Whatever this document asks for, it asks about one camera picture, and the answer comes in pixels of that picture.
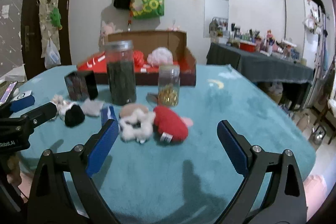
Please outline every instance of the tall jar with dark contents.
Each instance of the tall jar with dark contents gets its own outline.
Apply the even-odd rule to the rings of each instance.
[[[180,66],[164,65],[159,67],[158,102],[165,106],[176,106],[180,93]]]
[[[105,55],[112,103],[120,106],[134,103],[137,93],[132,41],[105,44]]]

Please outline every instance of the jar lid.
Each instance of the jar lid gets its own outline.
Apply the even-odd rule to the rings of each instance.
[[[105,44],[105,50],[107,51],[127,51],[133,49],[133,42],[132,40],[123,40],[123,41],[115,41],[115,42],[108,42]]]
[[[179,65],[161,65],[161,66],[159,66],[159,74],[160,75],[179,76],[180,75],[180,66]]]

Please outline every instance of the silver bolt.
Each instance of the silver bolt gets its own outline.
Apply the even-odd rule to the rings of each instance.
[[[259,152],[261,151],[261,147],[260,147],[259,145],[254,145],[254,146],[252,147],[252,149],[253,149],[253,151],[255,151],[255,152],[257,152],[257,153],[259,153]]]
[[[76,152],[80,152],[80,151],[82,151],[83,149],[84,149],[84,147],[83,147],[83,145],[81,145],[81,144],[78,144],[78,145],[75,146],[75,151],[76,151]]]
[[[51,153],[50,149],[46,149],[43,151],[43,156],[49,156]]]
[[[289,150],[289,149],[286,149],[286,150],[285,150],[285,153],[286,153],[286,155],[289,156],[289,157],[293,155],[293,152],[292,152],[291,150]]]

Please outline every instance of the teal tablecloth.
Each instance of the teal tablecloth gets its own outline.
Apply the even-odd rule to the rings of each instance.
[[[24,112],[49,102],[55,94],[68,96],[64,76],[75,66],[50,69],[25,83],[20,90],[32,90],[36,102]],[[219,80],[216,84],[209,80]],[[98,86],[98,99],[110,101],[107,85]],[[155,86],[138,86],[137,103],[146,102]],[[118,115],[120,107],[115,107]],[[253,145],[265,151],[293,151],[304,180],[315,162],[315,151],[285,113],[251,82],[229,66],[197,66],[196,87],[181,87],[180,102],[174,108],[194,125],[181,144],[163,145],[156,138],[140,145],[118,138],[100,172],[93,180],[111,210],[122,223],[213,223],[234,196],[243,177],[237,174],[217,138],[216,127],[228,120]],[[76,128],[66,128],[57,118],[35,129],[31,147],[22,151],[22,168],[33,170],[43,152],[71,150],[84,144],[100,130],[99,118],[86,117]],[[270,176],[265,177],[254,204],[261,204]],[[69,174],[68,187],[79,210]]]

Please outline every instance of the dark brown door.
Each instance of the dark brown door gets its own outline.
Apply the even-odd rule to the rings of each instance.
[[[61,14],[62,30],[59,30],[59,46],[62,65],[71,65],[69,31],[68,31],[68,1],[58,0],[58,9]],[[25,47],[25,28],[29,27],[29,49]],[[38,0],[23,0],[21,15],[21,41],[22,56],[25,64],[27,79],[45,71],[44,58],[41,58],[41,30],[39,21],[39,4]]]

